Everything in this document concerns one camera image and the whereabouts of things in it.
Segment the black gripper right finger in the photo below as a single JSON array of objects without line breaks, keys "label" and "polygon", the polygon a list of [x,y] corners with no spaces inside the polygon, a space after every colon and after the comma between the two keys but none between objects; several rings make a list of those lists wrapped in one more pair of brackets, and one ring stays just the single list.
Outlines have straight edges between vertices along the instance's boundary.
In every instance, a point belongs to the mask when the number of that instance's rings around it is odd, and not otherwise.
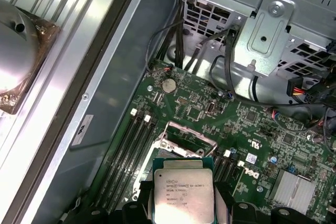
[{"label": "black gripper right finger", "polygon": [[214,183],[215,216],[217,223],[298,223],[292,210],[278,209],[270,215],[261,212],[254,204],[236,201],[225,182]]}]

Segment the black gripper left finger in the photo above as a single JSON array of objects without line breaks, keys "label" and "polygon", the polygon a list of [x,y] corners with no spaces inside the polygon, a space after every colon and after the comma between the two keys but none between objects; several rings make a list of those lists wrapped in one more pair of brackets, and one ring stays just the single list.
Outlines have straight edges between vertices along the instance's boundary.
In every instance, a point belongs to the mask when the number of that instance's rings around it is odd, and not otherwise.
[{"label": "black gripper left finger", "polygon": [[154,182],[143,181],[140,189],[137,201],[126,203],[121,209],[111,213],[90,217],[88,223],[153,223],[148,212],[150,193],[154,189]]}]

